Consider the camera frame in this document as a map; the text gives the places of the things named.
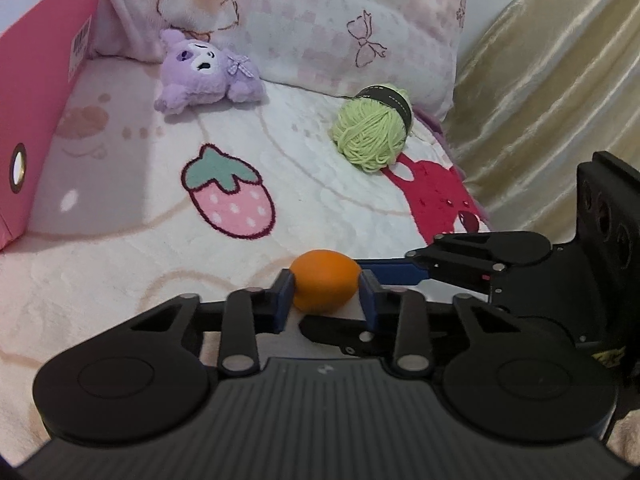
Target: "gold satin curtain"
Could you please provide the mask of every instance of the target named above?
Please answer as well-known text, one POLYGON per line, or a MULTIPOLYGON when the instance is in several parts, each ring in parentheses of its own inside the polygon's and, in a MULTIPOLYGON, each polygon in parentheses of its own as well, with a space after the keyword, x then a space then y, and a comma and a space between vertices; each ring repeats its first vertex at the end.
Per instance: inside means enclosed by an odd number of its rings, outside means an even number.
POLYGON ((640 168, 640 0, 514 0, 460 67, 445 131, 497 230, 575 230, 575 168, 640 168))

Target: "gingham bow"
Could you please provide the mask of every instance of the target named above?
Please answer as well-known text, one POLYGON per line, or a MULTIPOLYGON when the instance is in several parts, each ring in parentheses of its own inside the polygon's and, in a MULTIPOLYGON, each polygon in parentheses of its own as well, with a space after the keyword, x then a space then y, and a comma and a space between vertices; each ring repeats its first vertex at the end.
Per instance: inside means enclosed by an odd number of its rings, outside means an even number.
POLYGON ((239 70, 247 77, 254 77, 254 74, 243 64, 249 61, 247 56, 233 56, 232 54, 227 54, 227 57, 229 58, 229 65, 226 71, 229 72, 229 75, 236 75, 236 72, 239 70))

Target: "pink box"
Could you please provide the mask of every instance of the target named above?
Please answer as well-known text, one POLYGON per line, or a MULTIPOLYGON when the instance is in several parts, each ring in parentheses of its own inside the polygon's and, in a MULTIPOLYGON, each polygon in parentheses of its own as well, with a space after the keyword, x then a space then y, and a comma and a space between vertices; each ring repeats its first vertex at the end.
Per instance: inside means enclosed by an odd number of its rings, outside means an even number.
POLYGON ((0 250, 29 220, 98 0, 0 0, 0 250))

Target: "metal grommet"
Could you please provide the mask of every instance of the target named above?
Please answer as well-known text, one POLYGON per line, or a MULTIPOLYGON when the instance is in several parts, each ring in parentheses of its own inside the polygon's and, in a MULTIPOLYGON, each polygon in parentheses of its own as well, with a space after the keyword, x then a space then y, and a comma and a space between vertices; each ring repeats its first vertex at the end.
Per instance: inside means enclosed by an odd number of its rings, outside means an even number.
POLYGON ((27 173, 27 150, 23 143, 18 144, 9 164, 9 186, 15 194, 20 193, 27 173))

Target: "strawberry leaf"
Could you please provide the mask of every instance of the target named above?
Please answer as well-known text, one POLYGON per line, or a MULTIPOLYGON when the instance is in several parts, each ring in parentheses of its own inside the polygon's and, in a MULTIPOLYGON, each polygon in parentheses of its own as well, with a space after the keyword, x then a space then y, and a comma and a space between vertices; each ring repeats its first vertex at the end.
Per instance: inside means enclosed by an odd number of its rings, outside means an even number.
POLYGON ((260 176, 242 160, 228 156, 209 144, 203 147, 199 158, 187 165, 184 173, 184 185, 189 190, 215 182, 230 194, 238 190, 238 180, 258 184, 260 176))

